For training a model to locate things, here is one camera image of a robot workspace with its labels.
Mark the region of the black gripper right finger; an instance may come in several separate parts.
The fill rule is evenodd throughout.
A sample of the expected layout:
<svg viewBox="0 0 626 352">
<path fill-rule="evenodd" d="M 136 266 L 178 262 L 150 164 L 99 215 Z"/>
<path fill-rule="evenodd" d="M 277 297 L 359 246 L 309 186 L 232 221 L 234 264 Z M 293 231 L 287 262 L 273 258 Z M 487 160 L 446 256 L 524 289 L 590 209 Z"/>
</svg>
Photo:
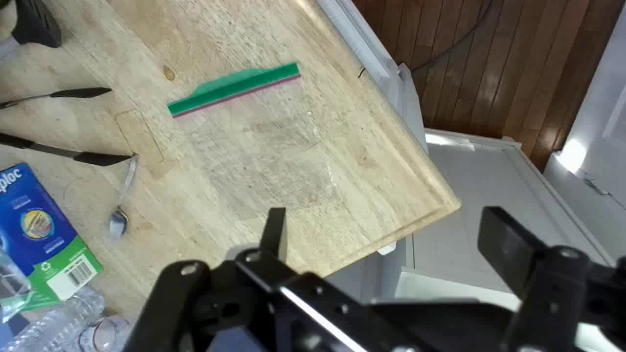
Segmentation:
<svg viewBox="0 0 626 352">
<path fill-rule="evenodd" d="M 477 248 L 516 297 L 561 293 L 545 268 L 555 260 L 555 246 L 539 240 L 502 207 L 481 211 Z"/>
</svg>

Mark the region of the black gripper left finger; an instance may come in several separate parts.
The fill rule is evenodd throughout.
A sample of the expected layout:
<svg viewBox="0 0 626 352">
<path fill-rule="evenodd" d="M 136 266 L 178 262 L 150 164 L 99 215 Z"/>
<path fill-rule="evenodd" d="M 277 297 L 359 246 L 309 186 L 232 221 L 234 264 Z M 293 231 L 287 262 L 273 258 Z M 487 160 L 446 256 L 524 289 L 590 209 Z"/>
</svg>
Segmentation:
<svg viewBox="0 0 626 352">
<path fill-rule="evenodd" d="M 266 217 L 266 225 L 260 236 L 260 250 L 277 256 L 281 248 L 281 235 L 285 227 L 285 209 L 271 207 Z"/>
</svg>

